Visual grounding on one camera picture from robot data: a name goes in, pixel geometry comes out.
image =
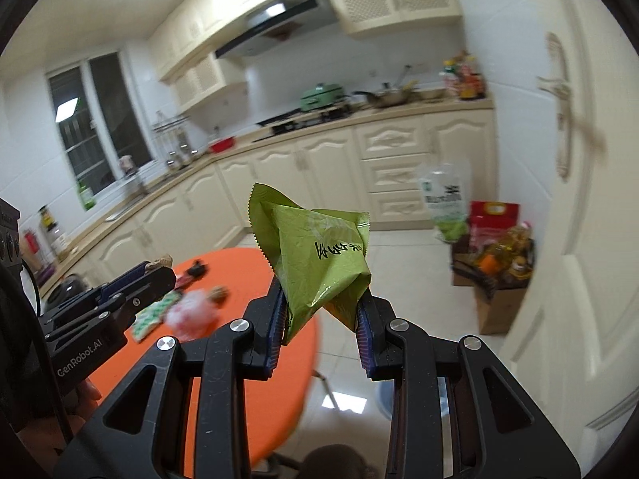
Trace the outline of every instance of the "white tiled wall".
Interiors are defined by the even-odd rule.
[[[202,105],[191,118],[204,131],[242,133],[255,123],[298,108],[300,96],[322,83],[339,83],[346,92],[374,91],[394,83],[404,65],[413,66],[405,79],[440,85],[442,61],[463,48],[459,25],[354,40],[339,25],[315,30],[263,54],[245,58],[248,91],[244,89]]]
[[[130,41],[121,51],[127,84],[133,100],[140,104],[141,127],[152,135],[150,125],[156,121],[157,110],[167,116],[177,111],[171,93],[157,81],[146,41]],[[205,143],[197,136],[195,140],[198,145]],[[114,185],[100,193],[93,209],[82,208],[55,122],[44,68],[0,81],[0,146],[0,197],[20,210],[22,228],[38,231],[38,209],[47,204],[66,232],[76,236],[124,198]],[[153,144],[151,149],[160,154]],[[152,179],[163,171],[160,162],[145,168],[144,177]]]
[[[460,0],[468,49],[493,92],[500,199],[522,205],[542,241],[554,182],[557,109],[537,89],[550,65],[545,30],[531,0]]]

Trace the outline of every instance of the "countertop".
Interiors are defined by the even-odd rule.
[[[105,214],[99,220],[97,220],[91,227],[85,230],[80,236],[73,240],[73,250],[71,255],[68,256],[64,262],[58,264],[56,273],[40,287],[40,295],[45,296],[55,286],[55,284],[62,279],[71,267],[76,264],[82,257],[87,254],[96,244],[103,240],[107,235],[116,230],[117,227],[122,225],[125,221],[135,215],[137,212],[144,209],[147,205],[152,203],[155,199],[161,196],[163,193],[172,189],[176,185],[180,184],[187,178],[193,176],[204,167],[212,164],[218,160],[229,158],[241,153],[246,153],[254,149],[260,149],[268,145],[276,144],[279,142],[285,142],[287,140],[299,139],[301,137],[307,137],[314,133],[320,133],[329,131],[331,129],[338,129],[341,127],[356,126],[357,124],[370,123],[374,121],[384,121],[388,119],[398,119],[401,117],[409,117],[411,115],[423,115],[426,113],[439,113],[442,111],[459,111],[459,110],[485,110],[492,109],[493,101],[490,98],[481,99],[478,101],[455,101],[452,99],[444,100],[439,103],[411,103],[403,106],[397,106],[392,108],[385,108],[377,110],[375,108],[368,108],[365,110],[356,111],[350,117],[340,119],[338,121],[332,121],[330,123],[318,124],[317,126],[305,127],[297,131],[291,131],[290,133],[283,133],[281,135],[274,135],[267,137],[270,133],[270,127],[263,127],[246,135],[242,135],[236,139],[236,145],[218,154],[206,154],[199,158],[199,160],[193,162],[190,167],[181,171],[181,173],[171,179],[169,179],[165,185],[159,187],[153,193],[145,196],[142,200],[131,207],[127,212],[122,214],[116,221],[106,223],[104,219],[111,214]],[[253,142],[254,140],[267,137],[259,142]],[[115,207],[113,210],[121,208],[122,205]]]

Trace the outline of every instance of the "red bag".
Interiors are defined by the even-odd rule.
[[[496,243],[510,227],[517,225],[519,205],[503,202],[470,203],[470,249],[480,251]]]

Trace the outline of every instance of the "green wrapper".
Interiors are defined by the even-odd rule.
[[[355,331],[357,301],[371,282],[365,259],[368,212],[309,211],[272,187],[255,184],[248,218],[286,295],[284,344],[321,307]]]

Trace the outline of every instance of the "human hand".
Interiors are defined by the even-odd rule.
[[[68,416],[73,434],[82,429],[85,421],[98,408],[98,400],[102,398],[100,391],[90,380],[81,382],[77,387],[79,404],[75,413]],[[31,420],[18,433],[22,444],[27,448],[33,459],[51,475],[58,462],[60,452],[66,443],[55,417]]]

